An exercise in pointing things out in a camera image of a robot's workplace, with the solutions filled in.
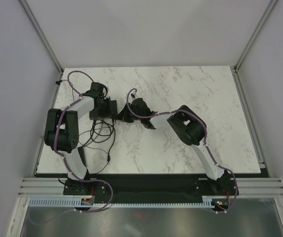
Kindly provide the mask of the black network switch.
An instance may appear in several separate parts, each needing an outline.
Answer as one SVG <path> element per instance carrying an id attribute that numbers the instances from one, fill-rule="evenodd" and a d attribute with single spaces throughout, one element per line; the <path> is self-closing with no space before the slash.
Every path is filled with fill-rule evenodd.
<path id="1" fill-rule="evenodd" d="M 89 119 L 115 119 L 118 115 L 117 101 L 104 99 L 95 100 L 94 109 L 89 112 Z"/>

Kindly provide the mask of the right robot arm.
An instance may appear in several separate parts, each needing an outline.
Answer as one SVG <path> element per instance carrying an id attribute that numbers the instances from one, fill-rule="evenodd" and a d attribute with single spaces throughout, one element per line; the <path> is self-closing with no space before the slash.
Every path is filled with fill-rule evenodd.
<path id="1" fill-rule="evenodd" d="M 158 113 L 152 111 L 142 98 L 136 98 L 126 103 L 116 119 L 127 123 L 139 120 L 146 129 L 171 127 L 178 138 L 198 156 L 209 181 L 210 191 L 215 195 L 230 193 L 231 176 L 219 166 L 207 145 L 207 125 L 188 106 L 182 105 L 175 112 Z"/>

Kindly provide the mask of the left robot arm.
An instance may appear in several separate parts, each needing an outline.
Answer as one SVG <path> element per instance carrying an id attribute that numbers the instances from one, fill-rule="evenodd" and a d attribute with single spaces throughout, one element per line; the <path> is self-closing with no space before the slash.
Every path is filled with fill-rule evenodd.
<path id="1" fill-rule="evenodd" d="M 117 115 L 117 102 L 107 97 L 108 89 L 99 82 L 92 82 L 85 93 L 64 109 L 50 109 L 47 113 L 44 142 L 62 159 L 68 178 L 65 181 L 65 195 L 88 195 L 92 183 L 83 148 L 79 143 L 79 120 L 88 115 L 89 119 L 114 120 Z"/>

